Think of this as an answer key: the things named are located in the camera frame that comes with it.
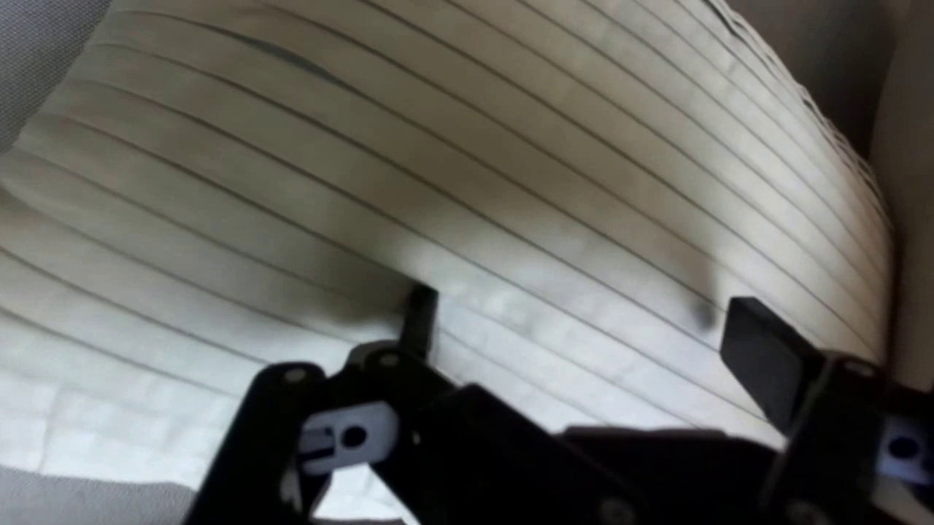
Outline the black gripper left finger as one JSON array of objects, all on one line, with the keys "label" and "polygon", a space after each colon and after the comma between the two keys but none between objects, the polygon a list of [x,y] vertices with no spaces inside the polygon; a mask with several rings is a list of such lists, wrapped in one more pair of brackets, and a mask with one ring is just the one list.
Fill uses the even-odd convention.
[{"label": "black gripper left finger", "polygon": [[416,286],[404,302],[400,335],[350,354],[350,421],[340,427],[340,449],[355,465],[381,465],[454,430],[454,388],[428,364],[436,303],[434,290]]}]

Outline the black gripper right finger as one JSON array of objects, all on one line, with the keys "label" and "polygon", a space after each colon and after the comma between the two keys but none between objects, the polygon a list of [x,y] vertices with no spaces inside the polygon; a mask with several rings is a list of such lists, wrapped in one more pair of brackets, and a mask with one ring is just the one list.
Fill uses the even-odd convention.
[{"label": "black gripper right finger", "polygon": [[720,361],[781,434],[788,455],[870,459],[874,449],[874,367],[825,354],[756,299],[731,299]]}]

